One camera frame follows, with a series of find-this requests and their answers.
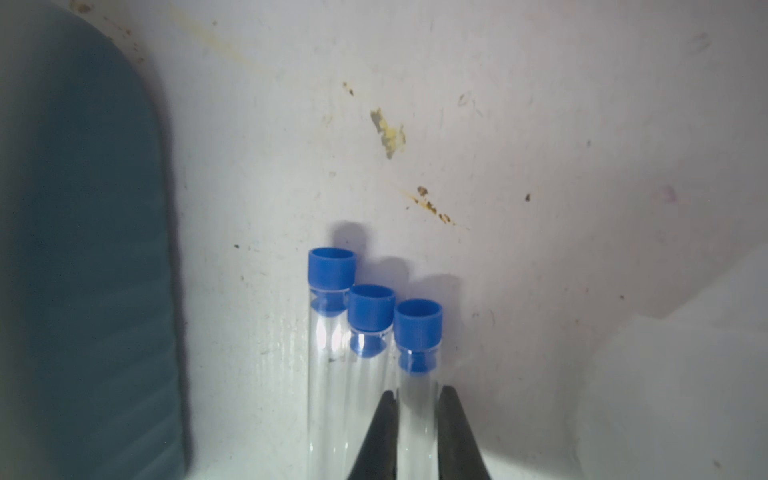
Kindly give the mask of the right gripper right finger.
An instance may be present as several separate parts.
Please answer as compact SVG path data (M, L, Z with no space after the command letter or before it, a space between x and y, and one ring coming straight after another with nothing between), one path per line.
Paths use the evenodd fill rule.
M437 414L437 451L440 480L490 480L457 390L442 387Z

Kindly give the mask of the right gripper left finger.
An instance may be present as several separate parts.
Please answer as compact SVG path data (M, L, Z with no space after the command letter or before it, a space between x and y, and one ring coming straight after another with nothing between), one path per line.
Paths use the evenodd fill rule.
M385 391L378 402L348 480L395 480L399 409L395 393Z

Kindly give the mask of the white gauze cloth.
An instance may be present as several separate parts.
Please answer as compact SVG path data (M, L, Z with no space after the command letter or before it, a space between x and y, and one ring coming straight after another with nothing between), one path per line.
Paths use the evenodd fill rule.
M767 250L594 355L576 415L588 479L767 475Z

